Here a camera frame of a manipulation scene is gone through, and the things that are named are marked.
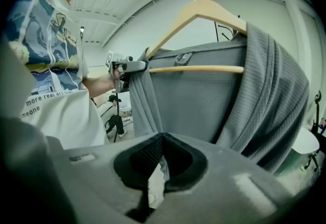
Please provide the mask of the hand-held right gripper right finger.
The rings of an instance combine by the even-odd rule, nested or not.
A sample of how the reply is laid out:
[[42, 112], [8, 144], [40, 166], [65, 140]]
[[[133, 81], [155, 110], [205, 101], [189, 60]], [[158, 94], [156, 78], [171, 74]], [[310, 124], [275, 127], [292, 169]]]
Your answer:
[[280, 224], [297, 203], [271, 173], [230, 149], [187, 136], [208, 167], [192, 188], [165, 195], [145, 224]]

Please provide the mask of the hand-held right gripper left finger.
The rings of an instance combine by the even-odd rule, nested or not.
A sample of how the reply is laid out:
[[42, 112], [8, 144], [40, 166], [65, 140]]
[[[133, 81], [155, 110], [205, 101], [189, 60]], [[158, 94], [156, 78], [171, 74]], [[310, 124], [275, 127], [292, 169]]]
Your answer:
[[127, 216], [138, 207], [142, 192], [126, 187], [113, 165], [120, 152], [151, 137], [70, 150], [64, 150], [57, 138], [47, 137], [50, 158], [77, 224], [165, 224], [161, 210], [144, 223]]

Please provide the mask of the wooden clothes hanger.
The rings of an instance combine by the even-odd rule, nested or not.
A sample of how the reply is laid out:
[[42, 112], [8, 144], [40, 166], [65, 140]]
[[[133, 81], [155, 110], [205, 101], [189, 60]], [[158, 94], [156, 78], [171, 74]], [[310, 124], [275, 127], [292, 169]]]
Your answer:
[[[247, 35], [247, 23], [224, 9], [218, 3], [211, 0], [194, 0], [187, 4], [179, 12], [174, 23], [168, 32], [159, 39], [154, 45], [146, 50], [147, 59], [151, 59], [160, 48], [174, 37], [179, 31], [197, 18], [221, 23], [228, 26], [243, 35]], [[150, 73], [168, 73], [168, 72], [231, 72], [242, 74], [244, 67], [241, 66], [221, 66], [221, 65], [198, 65], [198, 66], [176, 66], [152, 68]]]

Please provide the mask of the black tripod stand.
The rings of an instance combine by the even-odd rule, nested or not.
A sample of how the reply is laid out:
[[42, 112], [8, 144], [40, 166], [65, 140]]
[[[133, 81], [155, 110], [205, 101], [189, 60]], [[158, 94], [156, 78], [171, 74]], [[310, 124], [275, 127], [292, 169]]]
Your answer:
[[120, 112], [120, 107], [119, 107], [120, 102], [121, 102], [121, 100], [118, 98], [118, 94], [116, 94], [114, 102], [113, 102], [113, 104], [115, 105], [115, 107], [117, 109], [117, 115], [116, 115], [117, 132], [116, 132], [116, 136], [118, 135], [119, 138], [122, 138], [126, 134], [126, 132], [124, 131], [124, 128], [123, 128], [122, 118], [124, 116], [127, 116], [127, 115]]

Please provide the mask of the black coat rack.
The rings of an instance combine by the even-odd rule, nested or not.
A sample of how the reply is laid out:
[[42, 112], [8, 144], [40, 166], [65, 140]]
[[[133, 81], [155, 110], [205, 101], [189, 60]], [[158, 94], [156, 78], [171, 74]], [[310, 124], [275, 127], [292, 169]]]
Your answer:
[[230, 27], [224, 25], [218, 25], [218, 27], [222, 29], [221, 35], [228, 41], [230, 41], [237, 34], [237, 30]]

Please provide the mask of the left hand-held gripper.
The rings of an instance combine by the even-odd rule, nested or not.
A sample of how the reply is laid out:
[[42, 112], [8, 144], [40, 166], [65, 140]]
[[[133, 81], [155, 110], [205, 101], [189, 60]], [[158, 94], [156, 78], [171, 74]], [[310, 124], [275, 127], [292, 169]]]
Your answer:
[[121, 67], [124, 71], [124, 75], [120, 78], [120, 80], [114, 80], [115, 88], [113, 93], [125, 93], [129, 91], [129, 79], [130, 73], [129, 72], [140, 72], [145, 71], [147, 69], [147, 63], [144, 61], [133, 61], [133, 57], [127, 56], [124, 59], [116, 59], [116, 55], [109, 51], [106, 57], [105, 65], [108, 68], [108, 74], [111, 79], [114, 80], [113, 77], [113, 70], [116, 67]]

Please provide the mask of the grey bathrobe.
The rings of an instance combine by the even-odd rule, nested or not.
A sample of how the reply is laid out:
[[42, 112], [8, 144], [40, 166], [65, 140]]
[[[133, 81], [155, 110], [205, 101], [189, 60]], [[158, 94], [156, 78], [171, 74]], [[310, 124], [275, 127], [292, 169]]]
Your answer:
[[240, 153], [274, 173], [301, 128], [309, 81], [271, 35], [248, 24], [247, 35], [140, 56], [130, 102], [137, 137], [168, 132]]

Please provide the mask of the person's left forearm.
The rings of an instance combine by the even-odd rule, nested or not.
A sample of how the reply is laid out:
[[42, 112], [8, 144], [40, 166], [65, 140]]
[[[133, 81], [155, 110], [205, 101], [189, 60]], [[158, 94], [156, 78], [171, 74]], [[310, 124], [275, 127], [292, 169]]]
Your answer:
[[98, 97], [115, 88], [115, 82], [108, 74], [96, 78], [84, 77], [82, 82], [90, 98]]

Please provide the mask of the black office chair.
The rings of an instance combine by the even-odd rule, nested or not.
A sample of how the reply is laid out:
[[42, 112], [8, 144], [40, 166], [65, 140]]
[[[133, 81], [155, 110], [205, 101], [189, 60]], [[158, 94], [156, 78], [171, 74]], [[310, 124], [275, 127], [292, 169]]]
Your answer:
[[323, 126], [321, 133], [318, 132], [319, 126], [322, 125], [319, 120], [319, 110], [320, 110], [319, 103], [321, 99], [322, 99], [321, 91], [318, 91], [318, 94], [315, 95], [314, 98], [316, 104], [316, 119], [313, 120], [313, 125], [310, 130], [310, 132], [317, 138], [317, 141], [319, 143], [319, 148], [317, 149], [316, 152], [309, 155], [308, 164], [302, 167], [303, 171], [305, 171], [310, 166], [311, 161], [315, 163], [314, 172], [320, 170], [320, 166], [317, 163], [316, 156], [320, 151], [326, 155], [326, 136], [322, 135], [326, 131], [326, 124]]

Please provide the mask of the person in printed white shirt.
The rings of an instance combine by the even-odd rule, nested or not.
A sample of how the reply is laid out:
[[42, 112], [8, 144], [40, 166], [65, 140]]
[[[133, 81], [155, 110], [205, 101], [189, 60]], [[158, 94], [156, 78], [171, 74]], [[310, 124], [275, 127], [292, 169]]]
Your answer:
[[104, 144], [104, 125], [83, 79], [80, 28], [66, 0], [17, 0], [4, 33], [35, 84], [20, 119], [64, 149]]

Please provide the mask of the white and green bathtub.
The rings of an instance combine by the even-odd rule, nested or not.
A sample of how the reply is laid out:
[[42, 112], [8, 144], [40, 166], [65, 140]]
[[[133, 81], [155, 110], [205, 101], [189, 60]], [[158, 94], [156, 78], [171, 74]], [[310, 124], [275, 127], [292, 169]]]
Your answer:
[[308, 163], [309, 156], [318, 149], [319, 142], [315, 135], [308, 129], [301, 127], [289, 154], [275, 171], [275, 175], [281, 176], [293, 170], [299, 170], [303, 165]]

